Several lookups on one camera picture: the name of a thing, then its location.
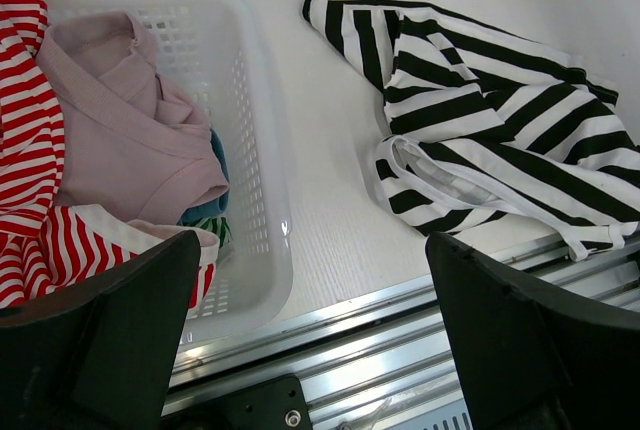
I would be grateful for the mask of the blue tank top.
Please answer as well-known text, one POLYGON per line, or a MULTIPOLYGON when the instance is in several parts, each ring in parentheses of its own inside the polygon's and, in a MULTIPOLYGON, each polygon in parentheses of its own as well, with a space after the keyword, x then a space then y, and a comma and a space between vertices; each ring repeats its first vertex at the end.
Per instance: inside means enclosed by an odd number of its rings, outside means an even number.
POLYGON ((191 225, 201 219, 221 216, 230 198, 229 171, 222 142, 213 129, 210 129, 207 158, 187 170, 180 185, 184 198, 179 223, 191 225))

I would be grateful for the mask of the red striped tank top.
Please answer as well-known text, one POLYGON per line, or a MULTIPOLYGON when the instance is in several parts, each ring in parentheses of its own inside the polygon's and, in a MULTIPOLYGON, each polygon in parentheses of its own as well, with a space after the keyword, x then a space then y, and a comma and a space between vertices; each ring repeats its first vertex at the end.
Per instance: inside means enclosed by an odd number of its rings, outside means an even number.
POLYGON ((98 204, 56 202, 62 109, 36 57, 48 0, 1 0, 1 304, 79 283, 161 243, 182 225, 124 222, 98 204))

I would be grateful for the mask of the mauve pink tank top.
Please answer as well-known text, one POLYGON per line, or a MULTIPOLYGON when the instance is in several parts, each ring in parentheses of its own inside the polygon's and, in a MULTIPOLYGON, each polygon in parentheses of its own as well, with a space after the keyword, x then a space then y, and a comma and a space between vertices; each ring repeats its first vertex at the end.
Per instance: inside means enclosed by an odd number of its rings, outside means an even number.
POLYGON ((51 25, 36 61, 64 119, 59 205, 98 204, 117 219, 179 222, 187 168, 207 158, 210 121, 157 71, 157 39, 125 12, 51 25))

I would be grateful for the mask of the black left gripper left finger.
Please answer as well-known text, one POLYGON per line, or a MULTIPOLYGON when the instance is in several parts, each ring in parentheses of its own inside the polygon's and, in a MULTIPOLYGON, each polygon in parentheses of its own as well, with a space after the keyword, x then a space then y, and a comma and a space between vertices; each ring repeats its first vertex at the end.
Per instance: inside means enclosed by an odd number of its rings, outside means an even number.
POLYGON ((1 312, 4 429, 155 429, 198 274, 183 231, 1 312))

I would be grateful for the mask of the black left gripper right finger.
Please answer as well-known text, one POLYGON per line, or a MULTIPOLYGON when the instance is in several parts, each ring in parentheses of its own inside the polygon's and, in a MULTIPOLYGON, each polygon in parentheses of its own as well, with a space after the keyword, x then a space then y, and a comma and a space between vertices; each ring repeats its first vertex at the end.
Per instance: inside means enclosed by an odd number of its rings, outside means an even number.
POLYGON ((476 429, 636 429, 639 315, 443 233, 425 253, 476 429))

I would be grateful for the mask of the black white striped tank top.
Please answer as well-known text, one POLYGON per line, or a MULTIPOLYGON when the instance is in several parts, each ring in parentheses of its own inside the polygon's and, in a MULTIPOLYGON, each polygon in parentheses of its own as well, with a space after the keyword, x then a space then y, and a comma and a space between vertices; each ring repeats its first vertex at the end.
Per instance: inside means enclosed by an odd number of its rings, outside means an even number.
POLYGON ((379 204, 422 235, 518 215, 576 261, 639 228, 639 149, 617 92, 571 54, 426 2, 304 0, 382 97, 379 204))

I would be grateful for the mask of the green striped tank top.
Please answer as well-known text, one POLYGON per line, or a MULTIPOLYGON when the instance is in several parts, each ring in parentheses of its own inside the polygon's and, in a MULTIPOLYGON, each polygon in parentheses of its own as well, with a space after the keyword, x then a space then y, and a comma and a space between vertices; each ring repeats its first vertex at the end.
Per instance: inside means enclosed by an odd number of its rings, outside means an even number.
POLYGON ((215 234, 220 240, 221 249, 228 247, 233 242, 229 221, 224 215, 201 218, 190 223, 190 226, 215 234))

